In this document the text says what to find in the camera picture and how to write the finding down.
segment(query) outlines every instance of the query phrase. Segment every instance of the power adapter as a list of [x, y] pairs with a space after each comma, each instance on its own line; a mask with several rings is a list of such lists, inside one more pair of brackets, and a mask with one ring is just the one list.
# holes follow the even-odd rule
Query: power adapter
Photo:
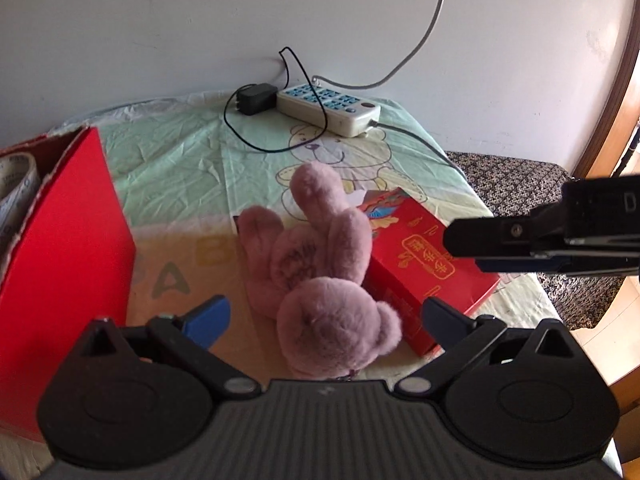
[[260, 83], [238, 92], [238, 111], [244, 115], [255, 115], [276, 107], [278, 89], [269, 83]]

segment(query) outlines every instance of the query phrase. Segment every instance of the gray cable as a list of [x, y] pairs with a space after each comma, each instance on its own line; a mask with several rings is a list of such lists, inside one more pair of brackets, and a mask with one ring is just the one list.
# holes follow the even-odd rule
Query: gray cable
[[440, 153], [436, 148], [434, 148], [429, 142], [427, 142], [426, 140], [424, 140], [421, 136], [414, 134], [413, 132], [410, 132], [409, 130], [405, 130], [404, 128], [400, 128], [399, 126], [392, 126], [391, 124], [384, 124], [384, 123], [378, 123], [376, 121], [371, 121], [369, 123], [370, 126], [373, 127], [378, 127], [378, 128], [385, 128], [387, 130], [393, 130], [395, 132], [399, 132], [401, 134], [405, 134], [408, 135], [409, 137], [411, 137], [412, 139], [418, 140], [419, 142], [423, 143], [427, 148], [429, 148], [433, 153], [435, 153], [437, 156], [439, 156], [441, 158], [441, 160], [444, 161], [444, 163], [446, 163], [448, 166], [452, 167], [454, 170], [456, 170], [460, 175], [462, 175], [462, 178], [465, 179], [466, 181], [466, 175], [465, 172], [462, 171], [462, 169], [459, 167], [459, 165], [457, 165], [455, 162], [453, 162], [447, 155], [445, 155], [444, 153]]
[[427, 40], [429, 39], [429, 36], [431, 35], [431, 32], [433, 31], [433, 28], [436, 26], [436, 22], [438, 21], [438, 18], [440, 17], [440, 13], [442, 11], [442, 4], [443, 3], [444, 3], [444, 0], [438, 0], [438, 3], [436, 4], [436, 10], [433, 13], [433, 17], [431, 19], [431, 23], [429, 24], [429, 28], [427, 28], [427, 32], [424, 33], [424, 36], [420, 40], [420, 43], [418, 43], [415, 46], [415, 48], [409, 53], [409, 55], [407, 57], [405, 57], [400, 63], [398, 63], [398, 65], [391, 72], [389, 72], [386, 76], [384, 76], [380, 81], [377, 81], [375, 83], [371, 83], [369, 85], [345, 85], [345, 84], [341, 84], [341, 83], [338, 83], [338, 82], [335, 82], [335, 81], [331, 81], [330, 79], [327, 79], [327, 78], [322, 77], [320, 75], [313, 76], [311, 78], [311, 81], [313, 81], [313, 82], [324, 81], [325, 83], [328, 83], [328, 84], [330, 84], [332, 86], [336, 86], [338, 88], [346, 88], [348, 90], [370, 90], [372, 88], [377, 88], [378, 86], [383, 85], [384, 83], [389, 81], [393, 76], [395, 76], [396, 73], [403, 66], [405, 66], [411, 60], [411, 58], [413, 56], [418, 54], [418, 51], [427, 42]]

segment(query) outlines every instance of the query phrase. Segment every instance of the screw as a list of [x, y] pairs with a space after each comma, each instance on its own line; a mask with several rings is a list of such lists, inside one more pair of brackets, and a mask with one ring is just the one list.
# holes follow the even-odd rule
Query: screw
[[431, 390], [431, 381], [422, 377], [407, 377], [402, 379], [398, 386], [406, 394], [425, 394]]
[[234, 377], [225, 383], [225, 390], [232, 394], [250, 394], [258, 384], [249, 377]]
[[514, 238], [520, 238], [522, 236], [522, 226], [520, 224], [511, 226], [511, 236]]

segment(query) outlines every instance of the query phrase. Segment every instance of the cardboard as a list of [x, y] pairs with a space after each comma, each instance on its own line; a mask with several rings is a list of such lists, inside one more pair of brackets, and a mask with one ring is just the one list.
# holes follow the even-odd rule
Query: cardboard
[[470, 258], [453, 258], [442, 245], [445, 226], [402, 189], [367, 200], [360, 209], [373, 229], [371, 262], [362, 286], [402, 319], [402, 335], [419, 355], [435, 341], [422, 328], [423, 301], [436, 296], [470, 315], [498, 284]]
[[135, 245], [96, 128], [15, 152], [42, 186], [0, 266], [0, 428], [40, 440], [38, 400], [87, 323], [125, 322]]

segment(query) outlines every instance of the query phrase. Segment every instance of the patterned cloth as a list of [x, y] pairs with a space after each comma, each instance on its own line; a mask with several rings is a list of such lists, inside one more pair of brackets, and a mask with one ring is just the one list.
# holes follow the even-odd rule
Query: patterned cloth
[[[560, 166], [522, 158], [448, 153], [469, 184], [496, 216], [528, 214], [535, 206], [557, 202], [562, 184], [572, 177]], [[571, 330], [594, 328], [622, 286], [624, 278], [569, 278], [538, 274], [538, 279]]]

